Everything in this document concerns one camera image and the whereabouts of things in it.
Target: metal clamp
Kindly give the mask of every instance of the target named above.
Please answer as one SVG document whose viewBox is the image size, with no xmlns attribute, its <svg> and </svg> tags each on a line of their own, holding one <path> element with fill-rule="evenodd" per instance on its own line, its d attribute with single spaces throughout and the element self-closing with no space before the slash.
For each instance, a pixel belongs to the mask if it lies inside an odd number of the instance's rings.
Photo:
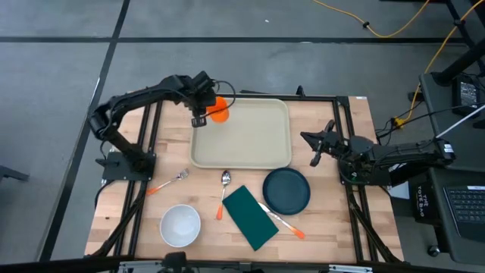
<svg viewBox="0 0 485 273">
<path fill-rule="evenodd" d="M 161 261 L 133 261 L 133 262 L 120 262 L 120 268 L 123 273 L 128 273 L 130 269 L 151 269 L 159 271 L 163 269 Z"/>
<path fill-rule="evenodd" d="M 328 271 L 335 273 L 372 273 L 372 268 L 352 265 L 330 265 Z"/>
<path fill-rule="evenodd" d="M 251 262 L 239 262 L 239 271 L 240 272 L 251 271 Z"/>
</svg>

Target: laptop keyboard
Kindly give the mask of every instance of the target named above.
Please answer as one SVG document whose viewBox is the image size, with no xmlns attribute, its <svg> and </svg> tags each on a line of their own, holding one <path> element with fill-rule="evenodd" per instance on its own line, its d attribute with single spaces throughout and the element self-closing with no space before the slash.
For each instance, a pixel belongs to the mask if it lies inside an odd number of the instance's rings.
<svg viewBox="0 0 485 273">
<path fill-rule="evenodd" d="M 485 187 L 446 187 L 455 222 L 485 224 Z"/>
</svg>

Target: white bowl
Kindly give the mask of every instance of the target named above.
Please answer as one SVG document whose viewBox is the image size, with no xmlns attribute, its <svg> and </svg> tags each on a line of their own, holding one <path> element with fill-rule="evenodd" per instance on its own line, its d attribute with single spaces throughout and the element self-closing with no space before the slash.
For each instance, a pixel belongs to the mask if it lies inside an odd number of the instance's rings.
<svg viewBox="0 0 485 273">
<path fill-rule="evenodd" d="M 169 208 L 160 220 L 161 238 L 173 247 L 190 245 L 199 232 L 199 214 L 189 205 L 176 205 Z"/>
</svg>

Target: beige tray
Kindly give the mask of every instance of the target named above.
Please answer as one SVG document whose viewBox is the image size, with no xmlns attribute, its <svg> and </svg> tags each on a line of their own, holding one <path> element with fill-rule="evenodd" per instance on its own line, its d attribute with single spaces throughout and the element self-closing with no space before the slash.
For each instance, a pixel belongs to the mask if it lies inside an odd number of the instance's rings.
<svg viewBox="0 0 485 273">
<path fill-rule="evenodd" d="M 216 124 L 208 118 L 207 126 L 193 129 L 190 161 L 200 168 L 287 166 L 291 161 L 288 107 L 279 99 L 236 99 L 226 122 Z"/>
</svg>

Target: dark green cloth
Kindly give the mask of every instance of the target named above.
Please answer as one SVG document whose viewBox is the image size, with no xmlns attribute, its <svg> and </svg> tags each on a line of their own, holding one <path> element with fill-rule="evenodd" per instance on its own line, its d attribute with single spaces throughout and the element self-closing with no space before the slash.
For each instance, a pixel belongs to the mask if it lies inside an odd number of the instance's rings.
<svg viewBox="0 0 485 273">
<path fill-rule="evenodd" d="M 258 250 L 278 232 L 278 228 L 246 186 L 241 186 L 229 195 L 223 204 L 254 250 Z"/>
</svg>

